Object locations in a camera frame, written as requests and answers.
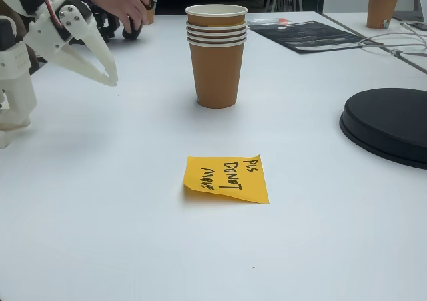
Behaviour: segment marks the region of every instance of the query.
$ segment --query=table surface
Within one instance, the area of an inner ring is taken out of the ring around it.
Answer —
[[[375,35],[380,35],[384,33],[411,33],[409,30],[400,26],[401,21],[396,19],[392,19],[390,26],[388,29],[368,29],[366,27],[366,20],[368,18],[367,13],[326,13],[326,17],[333,19],[338,22],[340,25],[343,25],[347,29],[351,29],[354,33],[357,33],[363,37],[372,37]],[[427,31],[421,31],[415,27],[413,30],[421,35],[427,35]],[[401,34],[393,34],[386,35],[384,37],[375,38],[374,41],[379,43],[394,45],[394,44],[416,44],[419,43],[420,40],[414,35],[401,35]],[[427,51],[423,49],[422,46],[407,46],[407,47],[389,47],[387,50],[391,49],[399,49],[403,52],[416,52],[416,53],[425,53],[427,55]],[[427,56],[417,56],[417,55],[408,55],[402,54],[401,58],[404,61],[407,61],[410,65],[417,67],[418,69],[427,73]]]
[[[426,171],[338,121],[355,93],[427,76],[383,51],[298,55],[249,32],[238,103],[209,110],[185,17],[155,22],[110,43],[115,89],[34,75],[32,124],[0,151],[2,301],[424,301]],[[184,193],[188,155],[257,154],[270,204]]]

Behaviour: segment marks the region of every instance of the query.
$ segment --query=sticky note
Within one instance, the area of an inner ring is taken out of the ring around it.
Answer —
[[[194,191],[269,203],[261,157],[197,158],[189,156],[184,185]]]

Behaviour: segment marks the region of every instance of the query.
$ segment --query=brown paper cup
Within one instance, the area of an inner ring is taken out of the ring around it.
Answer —
[[[148,25],[154,24],[154,9],[150,9],[149,11],[147,11],[147,16],[148,16]]]
[[[192,31],[203,32],[203,33],[229,33],[229,32],[238,32],[247,28],[247,23],[244,22],[241,25],[229,26],[229,27],[204,27],[192,25],[187,22],[187,27]]]
[[[237,37],[228,37],[228,38],[205,38],[205,37],[196,37],[189,33],[187,33],[187,37],[191,41],[199,42],[199,43],[207,43],[207,44],[227,44],[227,43],[235,43],[241,41],[246,38],[246,33],[243,35],[239,35]]]
[[[245,29],[241,31],[236,32],[227,32],[227,33],[203,33],[199,31],[194,31],[191,28],[187,27],[187,33],[194,36],[194,37],[203,37],[206,39],[227,39],[230,37],[239,37],[240,35],[245,34],[248,31],[248,28],[245,27]]]
[[[203,27],[230,27],[245,23],[248,9],[237,5],[196,5],[188,7],[188,23]]]
[[[188,41],[197,102],[210,109],[224,109],[236,104],[246,40],[222,45]]]
[[[368,21],[370,29],[387,29],[398,0],[369,0]]]

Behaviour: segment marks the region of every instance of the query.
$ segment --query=robotic arm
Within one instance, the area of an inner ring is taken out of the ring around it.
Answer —
[[[115,87],[118,76],[114,58],[97,29],[90,8],[80,0],[4,0],[21,15],[35,18],[24,42],[52,63],[102,84]],[[81,39],[103,64],[105,73],[84,60],[68,45]]]
[[[49,62],[104,85],[115,87],[118,80],[113,55],[86,4],[80,0],[3,1],[18,14],[35,21],[30,23],[23,42],[16,44],[15,23],[8,17],[0,17],[0,148],[8,144],[2,131],[29,125],[29,114],[37,105],[25,44]],[[105,73],[69,46],[73,38],[86,44],[104,66]],[[1,109],[3,91],[9,109]]]

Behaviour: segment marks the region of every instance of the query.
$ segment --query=black round base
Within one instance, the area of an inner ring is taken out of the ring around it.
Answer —
[[[387,160],[427,170],[427,92],[374,89],[351,97],[341,116],[344,135]]]

